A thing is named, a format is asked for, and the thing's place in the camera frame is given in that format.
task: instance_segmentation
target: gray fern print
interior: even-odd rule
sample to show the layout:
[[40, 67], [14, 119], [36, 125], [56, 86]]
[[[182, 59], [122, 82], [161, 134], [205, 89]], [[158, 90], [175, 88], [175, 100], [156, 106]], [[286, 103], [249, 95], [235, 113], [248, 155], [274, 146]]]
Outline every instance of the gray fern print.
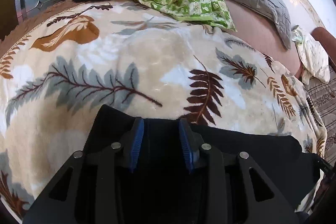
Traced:
[[162, 29], [162, 30], [170, 30], [173, 28], [177, 28], [176, 23], [174, 22], [152, 22], [151, 20], [155, 18], [154, 16], [151, 17], [150, 19], [146, 21], [111, 21], [113, 24], [117, 25], [124, 25], [124, 26], [130, 26], [133, 28], [126, 28], [123, 29], [120, 32], [116, 32], [116, 34], [121, 34], [121, 35], [131, 35], [134, 34], [137, 31], [142, 31], [150, 28], [154, 29]]
[[285, 119], [284, 118], [281, 118], [280, 121], [277, 122], [277, 116], [275, 114], [274, 107], [273, 107], [273, 114], [274, 114], [275, 124], [277, 125], [277, 132], [271, 132], [271, 133], [268, 133], [267, 135], [292, 136], [292, 132], [284, 132], [284, 129], [285, 129]]
[[125, 7], [127, 10], [130, 10], [130, 11], [137, 11], [139, 9], [141, 9], [141, 10], [148, 10], [149, 9], [148, 6], [145, 6], [145, 5], [137, 2], [136, 0], [130, 0], [130, 1], [122, 4], [121, 7]]
[[109, 70], [102, 79], [95, 70], [87, 72], [85, 65], [76, 72], [72, 60], [67, 63], [63, 57], [58, 56], [43, 77], [27, 82], [16, 92], [6, 108], [6, 123], [9, 126], [12, 113], [24, 103], [39, 98], [46, 87], [45, 98], [59, 92], [56, 107], [67, 105], [72, 114], [89, 102], [90, 109], [105, 103], [123, 111], [135, 95], [162, 107], [158, 101], [138, 91], [138, 83], [139, 73], [134, 63], [128, 66], [123, 77], [118, 71], [114, 74], [113, 70]]
[[246, 63], [245, 60], [238, 54], [234, 57], [230, 57], [217, 48], [216, 55], [218, 60], [224, 64], [224, 67], [222, 67], [219, 72], [230, 78], [239, 79], [238, 85], [240, 85], [244, 90], [250, 90], [253, 88], [256, 80], [265, 87], [265, 85], [257, 77], [258, 70], [256, 65]]

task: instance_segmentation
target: striped fabric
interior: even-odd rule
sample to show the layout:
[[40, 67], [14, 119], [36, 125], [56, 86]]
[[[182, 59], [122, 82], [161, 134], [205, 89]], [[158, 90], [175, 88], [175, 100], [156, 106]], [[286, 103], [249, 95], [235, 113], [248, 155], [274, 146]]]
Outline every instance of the striped fabric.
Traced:
[[334, 164], [336, 161], [336, 73], [331, 66], [329, 69], [328, 84], [312, 77], [306, 89], [328, 132], [325, 158]]

